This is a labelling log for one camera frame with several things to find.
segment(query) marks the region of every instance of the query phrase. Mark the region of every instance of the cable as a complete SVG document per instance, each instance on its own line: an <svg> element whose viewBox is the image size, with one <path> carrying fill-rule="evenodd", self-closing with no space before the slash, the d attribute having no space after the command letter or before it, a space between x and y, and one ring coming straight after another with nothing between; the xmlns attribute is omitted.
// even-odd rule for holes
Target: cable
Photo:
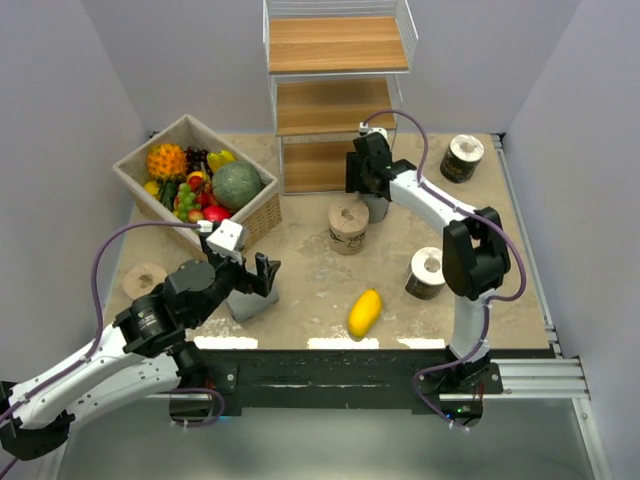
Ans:
<svg viewBox="0 0 640 480"><path fill-rule="evenodd" d="M501 301L501 302L513 302L515 300L517 300L518 298L520 298L522 296L522 294L524 293L526 287L527 287L527 275L526 275L526 270L525 270L525 266L524 266L524 261L522 260L522 256L520 255L520 252L518 252L518 249L516 248L515 244L513 243L513 241L507 236L507 234L504 232L504 230L502 230L502 228L500 228L498 225L496 225L495 223L493 223L491 220L487 220L484 217L481 217L479 215L476 215L473 212L468 212L464 209L458 208L456 206L456 204L454 202L452 202L451 200L449 200L448 198L442 196L439 192L435 191L434 189L432 189L431 187L429 187L428 184L423 183L423 175L422 172L424 170L424 166L427 162L427 153L429 152L429 139L427 138L427 133L424 129L424 127L420 124L420 122L413 117L412 115L409 115L408 113L405 113L401 110L395 110L395 109L389 109L389 110L381 110L379 112L373 113L371 115L369 115L369 117L364 121L364 124L367 125L372 118L375 118L379 115L383 115L383 114L396 114L396 115L400 115L408 120L410 120L418 129L418 131L420 132L420 135L422 135L422 141L423 141L423 151L422 151L422 157L420 158L420 164L418 165L418 170L416 171L416 177L418 180L418 185L420 186L420 188L422 188L425 192L427 192L429 195L431 195L432 197L436 198L437 200L439 200L441 203L445 204L446 206L448 206L449 208L453 209L454 211L457 211L459 213L461 213L462 215L472 218L473 220L483 223L484 225L488 226L489 228L491 228L494 232L496 232L500 238L502 238L502 240L507 244L507 247L509 248L509 250L511 250L511 253L513 254L516 263L518 265L518 272L520 273L520 287L518 288L518 290L513 294L513 295L509 295L509 296L504 296L504 295L489 295L488 297L486 297L483 301L482 304L482 309L484 312L484 322L483 322L483 326L482 326L482 331L480 333L480 337L478 338L478 342L475 344L475 346L471 349L471 351L469 353L467 353L464 357L461 357L453 362L449 362L449 363L444 363L442 365L436 365L435 367L427 367L427 368L423 368L422 370L418 371L415 373L415 375L413 376L413 388L416 391L416 393L418 394L418 396L422 399L422 401L424 403L427 404L427 406L429 408L431 408L431 410L433 410L440 418L442 418L443 420L445 420L446 422L449 423L450 427L459 427L459 428L464 428L466 431L468 431L468 427L465 427L464 425L456 422L455 420L450 419L449 417L447 417L444 412L442 410L440 410L440 408L438 408L437 405L435 405L431 400L429 400L421 391L420 391L420 387L419 387L419 380L420 380L420 376L426 376L429 375L431 373L434 372L438 372L440 370L447 370L449 368L454 368L457 367L458 365L461 365L463 363L465 363L467 360L471 359L476 353L478 353L478 351L482 348L482 345L485 343L486 338L487 338L487 334L489 333L489 318L490 318L490 312L491 312L491 302L494 300L497 301Z"/></svg>
<svg viewBox="0 0 640 480"><path fill-rule="evenodd" d="M215 416L205 418L201 422L189 423L188 421L185 420L184 422L182 422L182 426L184 426L184 428L195 428L195 427L206 427L206 426L209 426L209 425L217 422L218 419L224 413L224 409L225 409L224 397L219 392L217 392L216 390L213 390L211 388L174 388L173 390L170 390L169 393L178 393L178 394L179 393L206 393L208 395L212 395L212 396L216 397L218 399L218 401L220 402L220 410L218 410L218 413Z"/></svg>
<svg viewBox="0 0 640 480"><path fill-rule="evenodd" d="M67 368L65 368L64 370L61 370L60 372L56 373L55 375L51 376L50 378L48 378L44 382L38 384L36 387L34 387L33 389L31 389L27 393L25 393L24 394L24 400L18 400L13 405L11 405L2 415L0 415L0 426L2 425L2 423L6 419L8 419L13 414L13 412L15 412L18 408L20 408L25 403L28 403L28 401L29 401L29 399L31 397L33 397L34 395L38 394L39 392L41 392L45 388L49 387L53 383L57 382L61 378L66 377L71 372L75 371L78 367L80 367L81 365L83 365L85 363L85 359L90 359L91 356L96 352L96 350L100 346L100 341L102 340L102 330L104 329L104 316L102 315L102 306L100 304L100 294L98 293L98 266L100 264L100 259L102 258L102 254L107 249L107 247L111 244L111 242L113 242L116 238L118 238L123 233L126 233L129 230L133 230L134 228L150 227L150 226L192 228L192 229L200 227L200 225L198 225L197 223L149 221L149 222L132 223L131 225L126 225L126 226L120 228L119 230L116 230L107 239L107 241L104 242L102 244L102 246L98 249L98 251L96 252L96 255L95 255L94 259L93 259L93 264L91 266L91 297L93 299L93 306L94 306L94 308L96 310L97 327L96 327L96 333L95 333L93 342L91 343L91 346L89 347L89 350L87 350L87 353L85 353L83 357L81 357L78 360L76 360L75 362L73 362ZM4 475L6 475L6 472L9 471L8 469L11 468L15 464L16 461L17 461L17 459L14 458L9 463L9 465L7 466L8 468L6 469L6 471L3 470L2 475L0 475L0 479L2 479L2 477Z"/></svg>

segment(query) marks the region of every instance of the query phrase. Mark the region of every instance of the wicker basket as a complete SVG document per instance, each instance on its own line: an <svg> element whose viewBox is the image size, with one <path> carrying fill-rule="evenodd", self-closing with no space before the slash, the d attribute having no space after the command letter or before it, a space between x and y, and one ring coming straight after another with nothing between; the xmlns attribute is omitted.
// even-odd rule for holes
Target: wicker basket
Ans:
<svg viewBox="0 0 640 480"><path fill-rule="evenodd" d="M175 143L183 149L188 146L197 146L214 152L228 150L234 154L237 161L248 162L256 168L264 188L231 218L234 222L240 223L249 229L245 249L251 248L253 244L282 220L280 198L278 196L278 180L224 138L190 115L180 118L173 125L154 136L113 166L113 170L133 194L135 202L142 213L149 218L169 222L176 221L173 213L142 187L150 180L146 164L147 152L152 145L160 143ZM194 232L186 228L176 228L170 230L170 235L194 258L204 258L198 236Z"/></svg>

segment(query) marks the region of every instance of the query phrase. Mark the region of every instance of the table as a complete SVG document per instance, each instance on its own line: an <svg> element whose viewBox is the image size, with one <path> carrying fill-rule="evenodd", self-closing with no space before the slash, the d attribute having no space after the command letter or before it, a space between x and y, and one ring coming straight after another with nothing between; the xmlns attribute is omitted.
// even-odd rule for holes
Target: table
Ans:
<svg viewBox="0 0 640 480"><path fill-rule="evenodd" d="M273 136L230 134L227 137L278 175ZM440 159L452 137L446 134L429 136L426 176L465 203L498 210L505 231L524 255L522 238L491 137L477 135L485 146L485 156L473 178L464 184L449 182L439 171ZM394 159L406 158L417 163L421 152L419 135L398 135ZM240 338L254 343L257 340L259 348L268 349L326 346L322 339L331 339L330 344L336 339L343 339L342 345L347 348L362 345L379 348L440 347L448 342L453 328L453 293L445 287L437 298L422 301L404 290L412 255L424 246L441 248L440 237L416 215L392 204L387 218L369 227L364 250L357 255L340 256L329 248L327 213L329 205L344 195L347 194L281 197L282 223L245 253L250 259L249 264L256 251L282 261L276 279L279 303L242 325L234 322L222 306L201 327L189 332L189 337L205 347L229 348L233 339ZM131 221L143 219L142 214L134 209ZM121 281L134 265L153 262L172 272L189 258L160 227L127 233L106 308L106 321L113 321L115 314L131 304L131 299L122 290ZM530 271L528 280L527 291L521 299L494 306L489 331L492 347L548 347ZM505 277L502 292L514 292L518 281L514 264ZM354 302L368 288L376 288L380 292L384 308L369 332L368 338L372 340L357 344L348 337L346 319ZM207 343L205 339L214 340Z"/></svg>

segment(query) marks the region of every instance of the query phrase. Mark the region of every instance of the green melon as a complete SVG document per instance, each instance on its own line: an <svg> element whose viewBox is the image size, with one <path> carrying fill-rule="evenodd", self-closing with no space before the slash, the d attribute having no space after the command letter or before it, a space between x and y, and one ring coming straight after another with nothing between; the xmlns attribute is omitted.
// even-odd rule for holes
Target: green melon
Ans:
<svg viewBox="0 0 640 480"><path fill-rule="evenodd" d="M218 203L232 212L244 207L262 189L257 170L250 163L242 161L220 167L211 183Z"/></svg>

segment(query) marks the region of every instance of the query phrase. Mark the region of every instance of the shelf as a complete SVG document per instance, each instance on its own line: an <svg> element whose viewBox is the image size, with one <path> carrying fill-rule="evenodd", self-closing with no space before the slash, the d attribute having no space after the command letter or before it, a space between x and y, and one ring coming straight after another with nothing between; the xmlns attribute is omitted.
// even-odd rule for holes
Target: shelf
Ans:
<svg viewBox="0 0 640 480"><path fill-rule="evenodd" d="M394 17L277 18L269 22L269 73L407 71Z"/></svg>
<svg viewBox="0 0 640 480"><path fill-rule="evenodd" d="M392 108L385 78L280 83L276 103L277 135L357 132L367 116ZM396 128L391 114L371 125Z"/></svg>
<svg viewBox="0 0 640 480"><path fill-rule="evenodd" d="M284 192L344 191L346 153L353 143L289 143L284 145Z"/></svg>

